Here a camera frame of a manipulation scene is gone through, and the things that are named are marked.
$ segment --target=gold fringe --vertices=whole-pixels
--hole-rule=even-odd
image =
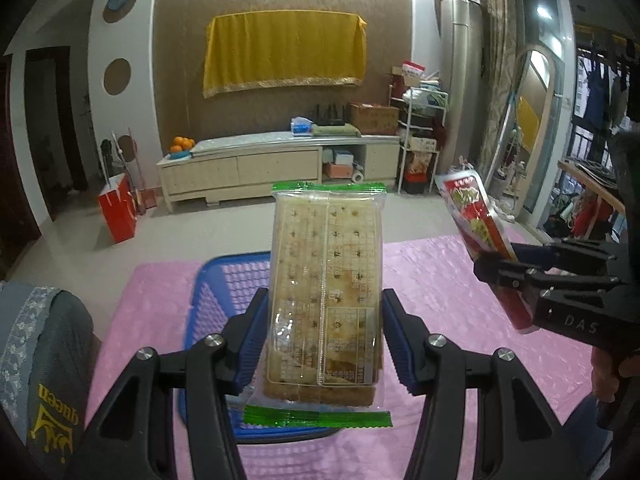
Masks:
[[[213,97],[217,94],[226,92],[239,92],[242,90],[254,90],[257,88],[280,88],[285,86],[341,86],[341,85],[360,85],[362,79],[355,77],[341,77],[332,79],[328,77],[302,77],[294,79],[272,79],[269,81],[251,81],[249,83],[238,83],[235,85],[224,85],[211,88],[203,92],[205,99]]]

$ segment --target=floor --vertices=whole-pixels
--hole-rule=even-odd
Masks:
[[[211,209],[192,201],[177,204],[172,214],[159,203],[139,218],[135,238],[114,245],[95,199],[76,196],[17,264],[12,279],[69,290],[87,306],[96,335],[104,338],[136,266],[270,250],[273,213],[273,199]],[[516,229],[533,242],[523,227]],[[386,196],[385,242],[456,233],[439,196]]]

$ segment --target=pile of oranges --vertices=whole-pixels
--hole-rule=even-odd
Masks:
[[[175,137],[174,145],[169,148],[169,151],[171,153],[189,151],[195,145],[196,145],[196,142],[193,139],[188,139],[187,137]]]

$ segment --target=blue plastic basket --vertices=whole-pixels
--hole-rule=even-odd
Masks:
[[[269,252],[221,256],[200,269],[193,286],[184,349],[212,332],[222,332],[229,317],[247,309],[259,287],[269,286],[270,259]],[[180,390],[178,408],[182,421],[187,424],[184,390]],[[233,408],[229,408],[229,417],[238,444],[292,442],[337,431],[334,428],[263,428],[245,424],[242,413]]]

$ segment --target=round wall cutout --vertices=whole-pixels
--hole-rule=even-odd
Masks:
[[[119,22],[133,8],[136,0],[108,0],[102,11],[102,18],[107,23]]]
[[[131,79],[131,65],[126,59],[119,57],[109,63],[104,71],[104,89],[107,94],[118,95],[124,91]]]

